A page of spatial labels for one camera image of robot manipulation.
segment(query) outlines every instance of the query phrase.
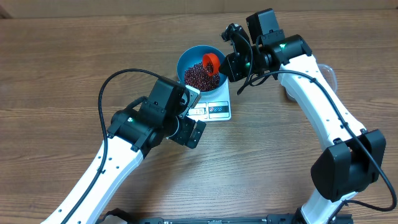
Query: black cable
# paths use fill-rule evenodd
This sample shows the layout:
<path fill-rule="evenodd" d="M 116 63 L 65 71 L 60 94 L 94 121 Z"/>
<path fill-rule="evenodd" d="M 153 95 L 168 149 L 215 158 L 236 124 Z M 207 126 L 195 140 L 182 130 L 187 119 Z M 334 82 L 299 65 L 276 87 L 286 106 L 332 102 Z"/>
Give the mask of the black cable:
<path fill-rule="evenodd" d="M 101 165 L 99 165 L 97 173 L 95 174 L 93 180 L 91 181 L 91 183 L 87 187 L 86 191 L 80 197 L 79 201 L 77 201 L 76 205 L 73 206 L 73 208 L 70 210 L 68 215 L 63 219 L 61 224 L 65 224 L 69 220 L 69 218 L 73 215 L 73 213 L 75 213 L 77 208 L 84 201 L 84 199 L 86 198 L 86 196 L 88 195 L 90 190 L 93 188 L 95 182 L 98 180 L 98 177 L 102 173 L 102 170 L 104 168 L 105 161 L 106 161 L 106 155 L 108 153 L 108 137 L 107 137 L 106 127 L 105 127 L 104 115 L 102 113 L 102 95 L 104 93 L 104 89 L 105 89 L 106 85 L 109 83 L 109 81 L 111 81 L 112 78 L 114 78 L 114 77 L 116 77 L 116 76 L 118 76 L 118 75 L 120 75 L 122 73 L 126 73 L 126 72 L 143 72 L 143 73 L 146 73 L 146 74 L 149 74 L 149 75 L 153 75 L 153 76 L 155 76 L 157 78 L 161 78 L 160 75 L 158 75 L 156 73 L 153 73 L 153 72 L 150 72 L 150 71 L 147 71 L 147 70 L 138 69 L 138 68 L 129 68 L 129 69 L 124 69 L 124 70 L 118 71 L 118 72 L 114 73 L 113 75 L 111 75 L 109 78 L 107 78 L 105 80 L 105 82 L 103 83 L 103 85 L 101 87 L 101 90 L 99 91 L 99 95 L 98 95 L 98 114 L 99 114 L 99 121 L 101 122 L 102 134 L 103 134 L 103 137 L 104 137 L 104 154 L 102 156 Z"/>
<path fill-rule="evenodd" d="M 390 183 L 389 179 L 387 178 L 387 176 L 385 175 L 385 173 L 383 172 L 383 170 L 379 167 L 379 165 L 377 164 L 377 162 L 373 159 L 373 156 L 369 153 L 369 151 L 366 149 L 366 147 L 361 143 L 361 141 L 358 139 L 358 137 L 354 134 L 354 132 L 351 130 L 351 128 L 349 128 L 348 123 L 344 120 L 343 116 L 341 115 L 341 113 L 338 111 L 337 106 L 335 105 L 335 102 L 333 102 L 333 99 L 331 98 L 331 96 L 329 95 L 329 93 L 326 91 L 326 89 L 318 82 L 318 80 L 316 78 L 311 77 L 310 75 L 307 75 L 305 73 L 302 72 L 297 72 L 297 71 L 292 71 L 292 70 L 280 70 L 280 71 L 275 71 L 275 72 L 269 72 L 263 75 L 260 75 L 252 80 L 250 80 L 249 83 L 253 83 L 261 78 L 264 77 L 270 77 L 271 75 L 275 75 L 275 74 L 280 74 L 280 73 L 284 73 L 284 74 L 290 74 L 290 75 L 299 75 L 301 77 L 305 77 L 307 79 L 310 80 L 310 82 L 315 83 L 319 89 L 321 89 L 321 91 L 323 92 L 323 94 L 326 96 L 326 98 L 328 99 L 331 107 L 333 108 L 333 110 L 335 111 L 335 113 L 337 114 L 337 117 L 340 119 L 342 125 L 345 127 L 345 129 L 347 130 L 347 132 L 349 133 L 349 135 L 354 139 L 354 141 L 359 145 L 359 148 L 362 150 L 363 153 L 365 153 L 366 157 L 370 160 L 371 164 L 376 168 L 377 172 L 379 173 L 379 175 L 381 176 L 381 178 L 383 179 L 383 181 L 386 183 L 391 197 L 392 197 L 392 204 L 390 207 L 386 207 L 386 208 L 381 208 L 381 207 L 377 207 L 374 205 L 370 205 L 368 203 L 364 203 L 364 202 L 360 202 L 357 200 L 344 200 L 341 205 L 338 207 L 338 209 L 333 213 L 333 215 L 330 217 L 330 220 L 341 210 L 341 208 L 348 204 L 348 203 L 355 203 L 358 205 L 362 205 L 366 208 L 371 208 L 373 210 L 377 210 L 380 212 L 390 212 L 391 210 L 395 209 L 395 207 L 397 206 L 397 195 L 396 192 L 392 186 L 392 184 Z M 241 94 L 242 91 L 249 85 L 249 83 L 245 83 L 237 92 L 237 94 Z"/>
<path fill-rule="evenodd" d="M 253 87 L 259 86 L 259 85 L 263 84 L 267 79 L 268 79 L 268 77 L 264 77 L 259 83 L 255 84 L 255 85 L 253 85 L 252 83 L 249 83 L 249 85 L 253 86 Z"/>
<path fill-rule="evenodd" d="M 260 53 L 260 48 L 259 48 L 260 38 L 261 38 L 261 35 L 259 35 L 259 36 L 256 38 L 256 50 L 257 50 L 257 54 L 259 54 L 259 55 L 261 55 L 261 53 Z"/>
<path fill-rule="evenodd" d="M 240 33 L 238 33 L 238 32 L 233 32 L 233 34 L 236 34 L 236 35 L 237 35 L 238 37 L 240 37 L 243 41 L 245 41 L 245 43 L 248 45 L 249 50 L 250 50 L 250 69 L 249 69 L 249 73 L 248 73 L 248 76 L 247 76 L 246 81 L 245 81 L 245 83 L 247 83 L 247 82 L 249 81 L 249 79 L 250 79 L 251 71 L 252 71 L 252 68 L 253 68 L 253 50 L 252 50 L 252 48 L 251 48 L 250 43 L 249 43 Z"/>

